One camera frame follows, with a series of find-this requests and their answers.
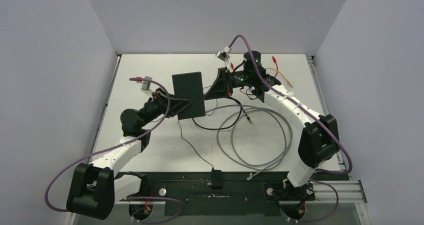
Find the black power adapter box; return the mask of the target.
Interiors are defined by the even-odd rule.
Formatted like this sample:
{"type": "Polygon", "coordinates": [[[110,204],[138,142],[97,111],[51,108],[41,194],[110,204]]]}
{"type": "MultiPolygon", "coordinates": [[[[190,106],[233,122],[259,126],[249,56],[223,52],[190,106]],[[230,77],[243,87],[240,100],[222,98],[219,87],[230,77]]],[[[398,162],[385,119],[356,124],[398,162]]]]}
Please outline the black power adapter box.
{"type": "Polygon", "coordinates": [[[223,172],[219,169],[211,169],[210,172],[210,182],[208,183],[208,186],[212,190],[218,190],[223,187],[223,172]]]}

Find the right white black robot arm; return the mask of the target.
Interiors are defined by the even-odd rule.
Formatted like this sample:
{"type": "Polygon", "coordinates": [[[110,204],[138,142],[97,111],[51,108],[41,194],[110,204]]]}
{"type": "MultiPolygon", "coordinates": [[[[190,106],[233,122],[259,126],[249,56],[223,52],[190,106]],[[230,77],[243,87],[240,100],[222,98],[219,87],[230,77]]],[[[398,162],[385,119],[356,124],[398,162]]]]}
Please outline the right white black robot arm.
{"type": "Polygon", "coordinates": [[[305,106],[291,91],[262,66],[262,55],[253,50],[243,54],[240,68],[220,67],[206,100],[230,98],[235,88],[248,87],[264,104],[282,114],[300,130],[298,159],[283,180],[283,194],[289,199],[303,198],[313,174],[339,152],[338,125],[332,115],[322,115],[305,106]]]}

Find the aluminium rail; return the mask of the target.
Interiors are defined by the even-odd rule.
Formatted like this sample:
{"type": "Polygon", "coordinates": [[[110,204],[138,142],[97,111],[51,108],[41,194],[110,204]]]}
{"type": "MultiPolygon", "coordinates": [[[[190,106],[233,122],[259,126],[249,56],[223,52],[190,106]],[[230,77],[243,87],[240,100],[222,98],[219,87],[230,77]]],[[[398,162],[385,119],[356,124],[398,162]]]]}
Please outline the aluminium rail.
{"type": "Polygon", "coordinates": [[[95,132],[94,141],[93,141],[92,148],[91,148],[91,151],[90,151],[91,154],[96,151],[97,142],[98,142],[98,139],[99,139],[99,136],[100,136],[102,124],[104,122],[104,118],[105,118],[106,111],[107,111],[107,108],[108,108],[110,96],[111,96],[111,93],[112,93],[112,90],[113,90],[113,86],[114,86],[114,83],[115,83],[115,80],[116,80],[116,76],[117,76],[117,73],[118,73],[118,70],[119,70],[119,67],[120,67],[121,60],[122,60],[122,54],[118,54],[117,57],[116,57],[116,63],[115,63],[114,69],[113,69],[112,77],[111,77],[109,84],[107,86],[106,97],[104,99],[104,102],[102,103],[101,116],[100,116],[100,120],[99,120],[99,123],[98,123],[98,126],[97,126],[97,130],[95,132]]]}
{"type": "Polygon", "coordinates": [[[206,180],[145,180],[140,190],[129,199],[146,199],[147,195],[159,199],[173,198],[186,203],[196,199],[202,202],[215,199],[223,202],[278,201],[294,204],[301,201],[317,203],[366,203],[360,181],[318,181],[303,187],[291,187],[282,181],[226,180],[221,189],[211,189],[206,180]]]}
{"type": "Polygon", "coordinates": [[[323,76],[322,69],[317,68],[314,55],[307,54],[306,60],[312,75],[312,79],[313,79],[316,91],[318,93],[318,99],[322,107],[322,110],[326,115],[333,114],[333,110],[331,110],[330,108],[330,99],[329,99],[330,90],[328,85],[330,83],[326,81],[327,77],[323,76]]]}

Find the aluminium left side rail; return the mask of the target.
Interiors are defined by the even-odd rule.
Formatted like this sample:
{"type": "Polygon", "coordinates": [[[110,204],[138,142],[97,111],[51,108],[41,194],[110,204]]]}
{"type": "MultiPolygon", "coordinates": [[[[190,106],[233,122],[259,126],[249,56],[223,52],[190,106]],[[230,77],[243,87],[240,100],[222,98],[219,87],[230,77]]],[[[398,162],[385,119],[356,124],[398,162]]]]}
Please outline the aluminium left side rail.
{"type": "Polygon", "coordinates": [[[115,83],[115,80],[116,80],[116,76],[117,76],[117,73],[118,73],[118,70],[119,70],[119,67],[120,67],[121,60],[122,60],[122,54],[118,54],[117,57],[116,57],[116,63],[115,63],[114,69],[113,69],[112,77],[111,77],[109,84],[107,86],[106,97],[104,99],[104,102],[102,103],[101,116],[100,116],[100,120],[99,120],[99,123],[98,123],[98,126],[97,126],[97,130],[95,132],[94,141],[93,141],[92,148],[91,148],[91,151],[90,151],[91,154],[96,151],[97,142],[98,142],[98,139],[99,139],[99,136],[100,136],[102,124],[104,122],[104,118],[105,118],[106,111],[107,111],[107,108],[108,108],[110,96],[111,96],[111,93],[112,93],[112,90],[113,90],[113,86],[114,86],[114,83],[115,83]]]}

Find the aluminium front rail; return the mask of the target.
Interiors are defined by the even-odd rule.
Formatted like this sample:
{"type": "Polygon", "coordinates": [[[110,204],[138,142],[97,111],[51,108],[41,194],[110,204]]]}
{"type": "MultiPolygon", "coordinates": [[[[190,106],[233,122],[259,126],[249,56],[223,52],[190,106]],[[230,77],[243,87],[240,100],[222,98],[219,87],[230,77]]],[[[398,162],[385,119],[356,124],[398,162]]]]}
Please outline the aluminium front rail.
{"type": "Polygon", "coordinates": [[[303,187],[291,187],[282,181],[226,180],[221,189],[211,189],[206,180],[145,180],[140,190],[129,199],[146,199],[147,195],[159,199],[173,198],[186,203],[196,199],[202,202],[215,199],[223,202],[278,201],[294,204],[301,201],[317,203],[366,203],[360,181],[318,181],[303,187]]]}

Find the dark grey network switch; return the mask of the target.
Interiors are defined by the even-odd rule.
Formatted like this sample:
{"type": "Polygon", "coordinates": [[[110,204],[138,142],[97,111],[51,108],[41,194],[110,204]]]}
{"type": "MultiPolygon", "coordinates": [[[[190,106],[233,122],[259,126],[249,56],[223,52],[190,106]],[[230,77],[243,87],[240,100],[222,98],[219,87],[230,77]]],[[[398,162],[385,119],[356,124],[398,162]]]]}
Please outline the dark grey network switch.
{"type": "Polygon", "coordinates": [[[205,117],[202,73],[200,71],[180,73],[171,77],[175,97],[190,101],[190,104],[178,113],[178,120],[205,117]]]}

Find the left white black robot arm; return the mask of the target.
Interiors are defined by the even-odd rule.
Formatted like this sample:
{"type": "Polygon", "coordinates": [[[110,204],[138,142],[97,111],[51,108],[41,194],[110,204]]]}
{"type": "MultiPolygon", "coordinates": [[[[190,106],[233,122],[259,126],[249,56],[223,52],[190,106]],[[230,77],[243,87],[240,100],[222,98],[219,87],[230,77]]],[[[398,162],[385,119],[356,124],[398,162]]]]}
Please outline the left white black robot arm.
{"type": "Polygon", "coordinates": [[[114,205],[128,196],[144,200],[149,186],[134,172],[120,175],[120,170],[135,156],[141,154],[150,142],[151,131],[144,126],[157,119],[172,118],[192,102],[176,98],[158,88],[140,109],[127,108],[120,115],[123,136],[119,147],[104,151],[90,163],[78,164],[73,172],[66,201],[71,213],[104,220],[114,205]]]}

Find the aluminium right side rail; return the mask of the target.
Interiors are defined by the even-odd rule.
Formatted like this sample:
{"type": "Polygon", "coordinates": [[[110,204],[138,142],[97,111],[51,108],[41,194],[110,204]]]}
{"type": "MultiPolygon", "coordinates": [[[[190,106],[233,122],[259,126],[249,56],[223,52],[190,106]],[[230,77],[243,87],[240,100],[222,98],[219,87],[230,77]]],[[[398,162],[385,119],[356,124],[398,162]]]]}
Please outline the aluminium right side rail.
{"type": "Polygon", "coordinates": [[[322,110],[326,115],[333,114],[333,110],[331,110],[330,108],[330,99],[329,99],[330,90],[328,85],[330,83],[326,81],[327,77],[323,76],[322,69],[317,68],[314,55],[307,54],[306,60],[312,75],[312,79],[313,79],[316,91],[318,93],[318,99],[322,107],[322,110]]]}

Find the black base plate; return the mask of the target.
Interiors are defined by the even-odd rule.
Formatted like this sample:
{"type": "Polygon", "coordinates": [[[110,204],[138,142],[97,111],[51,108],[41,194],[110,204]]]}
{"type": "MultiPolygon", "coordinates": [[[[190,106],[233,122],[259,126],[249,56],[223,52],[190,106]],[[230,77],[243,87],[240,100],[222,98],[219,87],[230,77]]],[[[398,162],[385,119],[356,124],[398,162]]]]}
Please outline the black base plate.
{"type": "Polygon", "coordinates": [[[301,187],[289,184],[286,172],[262,172],[251,179],[248,172],[120,172],[119,176],[140,177],[141,185],[131,198],[164,202],[166,216],[245,216],[266,217],[303,215],[305,203],[316,199],[311,183],[301,187]]]}

